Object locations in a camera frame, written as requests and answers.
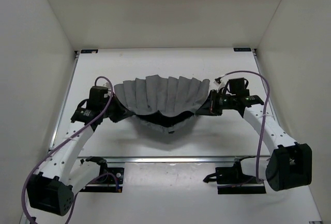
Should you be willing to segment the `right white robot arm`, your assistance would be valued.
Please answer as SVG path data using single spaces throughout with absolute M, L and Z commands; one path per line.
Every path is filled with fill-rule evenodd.
M 266 104 L 248 90 L 242 95 L 218 93 L 212 90 L 197 110 L 197 115 L 220 116 L 223 110 L 235 110 L 259 134 L 270 157 L 261 161 L 258 156 L 236 159 L 233 166 L 214 174 L 220 184 L 240 186 L 263 180 L 272 190 L 281 191 L 312 182 L 312 149 L 289 136 L 266 110 Z

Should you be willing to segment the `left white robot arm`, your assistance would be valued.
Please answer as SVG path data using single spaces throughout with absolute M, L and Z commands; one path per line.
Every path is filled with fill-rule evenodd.
M 104 158 L 90 156 L 82 159 L 77 168 L 73 166 L 105 118 L 117 123 L 132 115 L 116 97 L 99 103 L 87 99 L 80 102 L 62 143 L 26 179 L 22 201 L 28 201 L 32 208 L 65 216 L 72 213 L 77 194 L 89 184 L 112 184 L 115 192 L 120 192 L 118 178 L 108 169 Z

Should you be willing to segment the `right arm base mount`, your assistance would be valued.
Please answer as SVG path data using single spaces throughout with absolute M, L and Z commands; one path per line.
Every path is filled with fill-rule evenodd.
M 219 195 L 263 195 L 264 184 L 258 184 L 255 177 L 244 175 L 239 167 L 216 167 L 215 172 L 203 179 L 204 183 L 217 183 Z

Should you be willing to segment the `grey pleated skirt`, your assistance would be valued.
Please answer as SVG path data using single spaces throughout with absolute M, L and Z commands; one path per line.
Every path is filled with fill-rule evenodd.
M 209 79 L 159 75 L 126 80 L 114 86 L 116 97 L 137 123 L 162 133 L 174 133 L 197 118 L 209 95 Z

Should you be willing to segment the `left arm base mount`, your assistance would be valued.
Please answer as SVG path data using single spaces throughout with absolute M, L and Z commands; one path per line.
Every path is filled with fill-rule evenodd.
M 123 163 L 105 162 L 99 166 L 97 179 L 83 187 L 80 192 L 122 193 L 125 168 Z

